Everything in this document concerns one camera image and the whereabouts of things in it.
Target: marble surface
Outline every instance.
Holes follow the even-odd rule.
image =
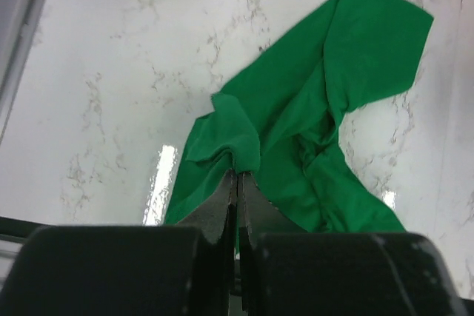
[[[162,221],[210,94],[324,0],[47,0],[0,146],[1,214]],[[413,88],[349,114],[369,191],[441,250],[474,298],[474,0],[435,17]]]

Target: white marble countertop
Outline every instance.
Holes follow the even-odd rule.
[[[194,120],[324,0],[47,0],[0,147],[3,216],[162,221]],[[474,0],[435,17],[414,87],[348,115],[347,162],[474,298]]]

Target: green fabric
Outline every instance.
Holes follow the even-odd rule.
[[[311,232],[403,231],[338,146],[346,112],[413,83],[433,18],[405,0],[328,0],[212,97],[187,139],[166,215],[175,223],[224,172]]]

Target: crumpled cloth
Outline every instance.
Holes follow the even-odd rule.
[[[404,231],[346,165],[338,127],[346,112],[410,88],[432,22],[405,0],[326,1],[212,96],[165,223],[192,212],[233,167],[253,172],[309,232]]]

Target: green t-shirt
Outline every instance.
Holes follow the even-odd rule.
[[[405,0],[328,0],[213,95],[187,139],[166,223],[202,203],[225,171],[310,232],[403,231],[346,165],[346,112],[413,83],[432,16]]]

